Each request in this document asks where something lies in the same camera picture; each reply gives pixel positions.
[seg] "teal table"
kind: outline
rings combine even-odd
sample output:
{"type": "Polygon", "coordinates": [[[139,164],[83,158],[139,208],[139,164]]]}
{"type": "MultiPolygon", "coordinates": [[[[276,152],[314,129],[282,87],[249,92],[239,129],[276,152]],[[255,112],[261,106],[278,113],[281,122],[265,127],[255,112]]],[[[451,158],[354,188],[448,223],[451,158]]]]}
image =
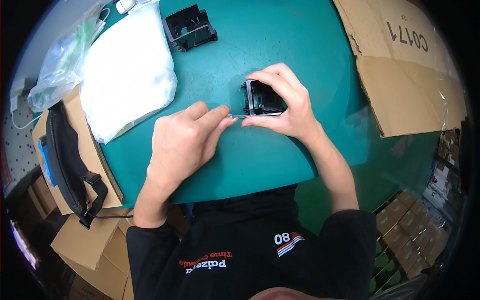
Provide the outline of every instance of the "teal table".
{"type": "MultiPolygon", "coordinates": [[[[162,0],[162,17],[195,2],[162,0]]],[[[368,104],[337,11],[329,0],[200,0],[218,41],[188,52],[172,51],[178,86],[165,109],[114,139],[102,150],[125,199],[133,207],[152,154],[155,120],[205,101],[242,114],[245,75],[284,62],[308,88],[312,109],[348,164],[367,160],[368,104]]],[[[120,19],[115,9],[107,26],[120,19]]],[[[297,140],[267,129],[228,128],[215,156],[172,195],[172,203],[223,199],[305,181],[317,176],[313,160],[297,140]]]]}

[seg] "black plastic part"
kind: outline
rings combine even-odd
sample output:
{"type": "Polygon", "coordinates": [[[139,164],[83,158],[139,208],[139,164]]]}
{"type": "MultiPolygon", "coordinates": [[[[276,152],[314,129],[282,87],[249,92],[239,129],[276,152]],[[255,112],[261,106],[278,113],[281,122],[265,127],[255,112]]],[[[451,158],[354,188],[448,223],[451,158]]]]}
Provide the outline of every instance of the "black plastic part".
{"type": "Polygon", "coordinates": [[[188,51],[210,41],[218,40],[216,30],[208,21],[207,12],[194,4],[162,19],[170,43],[180,51],[188,51]]]}
{"type": "Polygon", "coordinates": [[[245,89],[243,111],[248,115],[284,112],[287,109],[283,105],[282,97],[267,84],[249,79],[241,87],[245,89]]]}

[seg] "person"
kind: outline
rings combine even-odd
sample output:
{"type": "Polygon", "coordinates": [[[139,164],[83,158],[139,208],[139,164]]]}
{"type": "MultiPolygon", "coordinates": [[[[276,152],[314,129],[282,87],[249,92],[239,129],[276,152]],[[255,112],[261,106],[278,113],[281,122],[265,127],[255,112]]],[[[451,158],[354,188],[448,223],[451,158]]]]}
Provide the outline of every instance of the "person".
{"type": "Polygon", "coordinates": [[[179,241],[165,223],[168,197],[215,154],[235,123],[229,107],[197,102],[155,122],[152,157],[135,204],[127,247],[135,299],[366,299],[373,273],[376,218],[360,211],[352,173],[315,119],[307,89],[285,64],[246,76],[270,85],[286,102],[279,116],[252,116],[297,138],[328,188],[332,214],[319,236],[303,228],[287,186],[195,203],[179,241]]]}

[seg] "black shirt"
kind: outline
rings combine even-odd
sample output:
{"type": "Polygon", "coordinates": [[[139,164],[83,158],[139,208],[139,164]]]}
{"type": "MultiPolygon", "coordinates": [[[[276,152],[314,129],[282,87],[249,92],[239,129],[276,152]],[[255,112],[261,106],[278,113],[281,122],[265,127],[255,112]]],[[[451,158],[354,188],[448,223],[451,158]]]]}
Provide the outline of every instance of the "black shirt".
{"type": "Polygon", "coordinates": [[[366,299],[376,219],[346,210],[319,236],[269,215],[212,214],[179,242],[168,224],[127,232],[136,299],[242,299],[273,287],[319,298],[366,299]]]}

